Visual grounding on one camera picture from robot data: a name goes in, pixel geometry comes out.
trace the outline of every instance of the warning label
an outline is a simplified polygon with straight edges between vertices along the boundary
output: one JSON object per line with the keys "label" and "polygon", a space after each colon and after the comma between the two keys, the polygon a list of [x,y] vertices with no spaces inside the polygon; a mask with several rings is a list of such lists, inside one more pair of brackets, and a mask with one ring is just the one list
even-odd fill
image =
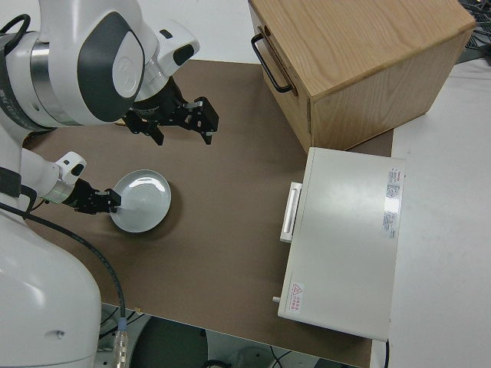
{"label": "warning label", "polygon": [[305,286],[298,282],[292,282],[290,285],[290,300],[288,302],[288,311],[300,313],[302,307],[302,297],[304,295]]}
{"label": "warning label", "polygon": [[401,184],[403,173],[392,168],[387,176],[387,194],[384,206],[384,234],[388,238],[395,238],[399,225],[399,211],[401,199]]}

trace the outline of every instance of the wooden crate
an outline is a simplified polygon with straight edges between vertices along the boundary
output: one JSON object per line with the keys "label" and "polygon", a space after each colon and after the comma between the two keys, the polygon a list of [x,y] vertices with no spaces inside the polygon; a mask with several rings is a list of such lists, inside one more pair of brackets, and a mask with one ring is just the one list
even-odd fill
{"label": "wooden crate", "polygon": [[265,79],[305,151],[426,113],[475,25],[457,0],[249,0]]}

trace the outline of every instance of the metal handle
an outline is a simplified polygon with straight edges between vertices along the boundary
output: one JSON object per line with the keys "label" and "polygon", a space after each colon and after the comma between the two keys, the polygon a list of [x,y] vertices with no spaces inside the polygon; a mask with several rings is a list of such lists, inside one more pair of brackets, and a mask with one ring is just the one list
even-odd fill
{"label": "metal handle", "polygon": [[288,201],[286,202],[285,217],[283,218],[282,233],[279,236],[279,239],[282,242],[292,242],[293,228],[297,216],[298,200],[300,199],[301,190],[302,184],[299,182],[292,182],[290,185],[290,193],[288,194]]}
{"label": "metal handle", "polygon": [[258,41],[261,41],[262,39],[264,38],[264,35],[262,33],[259,33],[257,34],[256,36],[254,36],[251,40],[251,45],[252,45],[252,49],[254,50],[255,54],[257,55],[258,59],[259,59],[259,62],[261,63],[262,67],[264,68],[264,71],[266,72],[266,74],[268,75],[269,77],[269,80],[271,81],[271,83],[273,84],[273,87],[280,93],[280,94],[283,94],[285,92],[289,92],[290,90],[292,90],[292,86],[291,84],[287,84],[286,86],[284,87],[280,87],[278,82],[276,81],[275,77],[273,77],[273,74],[271,73],[271,71],[269,70],[268,68],[268,65],[266,65],[266,62],[264,60],[264,58],[262,57],[261,53],[259,52],[259,49],[257,48],[257,46],[255,45],[256,42]]}

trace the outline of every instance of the white handle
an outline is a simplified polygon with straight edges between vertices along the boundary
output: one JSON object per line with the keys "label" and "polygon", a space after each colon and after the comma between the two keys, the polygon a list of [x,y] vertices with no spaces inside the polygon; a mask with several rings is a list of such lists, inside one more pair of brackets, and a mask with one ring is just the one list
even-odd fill
{"label": "white handle", "polygon": [[282,233],[279,239],[285,243],[291,243],[293,238],[293,228],[295,226],[295,217],[297,215],[298,200],[300,199],[300,191],[302,184],[292,182],[290,185],[290,193],[286,202],[285,217],[283,218]]}

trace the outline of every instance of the black handle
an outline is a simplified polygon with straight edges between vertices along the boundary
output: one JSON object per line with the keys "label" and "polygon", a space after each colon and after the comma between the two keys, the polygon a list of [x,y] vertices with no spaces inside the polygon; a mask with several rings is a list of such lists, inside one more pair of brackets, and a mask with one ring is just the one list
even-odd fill
{"label": "black handle", "polygon": [[287,84],[286,86],[284,87],[280,87],[278,82],[276,81],[275,77],[273,77],[273,74],[271,73],[271,71],[269,70],[268,68],[268,65],[266,65],[266,62],[264,60],[264,58],[262,57],[261,53],[259,52],[259,49],[257,48],[257,46],[255,45],[255,43],[257,41],[261,41],[262,39],[264,38],[264,36],[262,35],[262,33],[259,33],[257,34],[256,36],[254,36],[251,40],[251,45],[252,45],[252,49],[254,50],[255,54],[257,55],[259,61],[261,62],[261,65],[262,67],[264,68],[266,74],[268,75],[269,77],[269,80],[271,81],[271,83],[273,84],[273,87],[280,93],[280,94],[283,94],[285,92],[289,92],[290,90],[292,90],[292,86],[290,84]]}

